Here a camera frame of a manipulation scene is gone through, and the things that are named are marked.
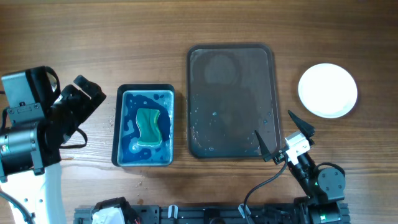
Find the sponge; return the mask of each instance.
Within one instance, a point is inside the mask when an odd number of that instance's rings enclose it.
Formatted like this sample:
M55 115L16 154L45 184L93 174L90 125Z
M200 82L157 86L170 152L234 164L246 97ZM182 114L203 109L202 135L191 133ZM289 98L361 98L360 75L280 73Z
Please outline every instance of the sponge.
M159 115L159 110L147 108L137 110L136 123L140 132L137 145L155 147L162 143L162 135L157 125Z

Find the wood grain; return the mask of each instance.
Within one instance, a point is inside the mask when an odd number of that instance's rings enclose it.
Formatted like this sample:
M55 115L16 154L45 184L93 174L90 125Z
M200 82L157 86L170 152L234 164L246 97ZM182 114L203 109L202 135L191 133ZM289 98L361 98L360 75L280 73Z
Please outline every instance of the wood grain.
M317 163L346 170L352 223L397 222L397 1L24 2L0 5L0 74L49 65L62 86L82 74L108 96L81 126L88 146L61 151L69 223L75 208L121 196L145 205L241 203L280 169L260 160L199 161L188 152L185 55L195 44L233 42L262 42L273 50L283 133L295 131L288 109L317 128L310 154ZM321 62L341 65L357 82L358 102L343 118L316 117L298 99L301 74ZM170 83L176 89L171 166L112 165L111 117L116 90L125 83ZM0 99L3 108L7 101ZM249 203L291 202L302 195L286 171ZM0 223L13 223L4 200Z

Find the white plate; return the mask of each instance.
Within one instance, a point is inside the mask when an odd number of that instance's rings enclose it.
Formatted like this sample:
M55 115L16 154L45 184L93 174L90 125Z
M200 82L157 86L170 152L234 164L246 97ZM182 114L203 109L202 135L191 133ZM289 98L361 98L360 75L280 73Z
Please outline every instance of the white plate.
M358 90L345 69L322 63L305 71L298 83L298 95L311 113L322 118L339 118L354 107Z

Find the gray tray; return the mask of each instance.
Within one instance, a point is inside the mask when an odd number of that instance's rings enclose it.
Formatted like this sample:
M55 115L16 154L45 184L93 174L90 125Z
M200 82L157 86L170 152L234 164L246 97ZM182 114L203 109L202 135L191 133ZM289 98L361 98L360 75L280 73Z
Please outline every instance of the gray tray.
M281 133L272 52L264 44L196 45L187 55L187 141L197 158L259 157Z

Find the blue tray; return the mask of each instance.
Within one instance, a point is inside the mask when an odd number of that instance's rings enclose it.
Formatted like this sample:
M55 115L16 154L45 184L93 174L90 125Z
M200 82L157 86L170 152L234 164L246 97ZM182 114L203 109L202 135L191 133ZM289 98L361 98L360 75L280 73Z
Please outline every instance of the blue tray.
M118 89L113 136L112 163L115 166L167 166L173 161L174 88L169 84L122 85ZM160 111L158 125L162 144L137 146L140 137L136 124L139 108Z

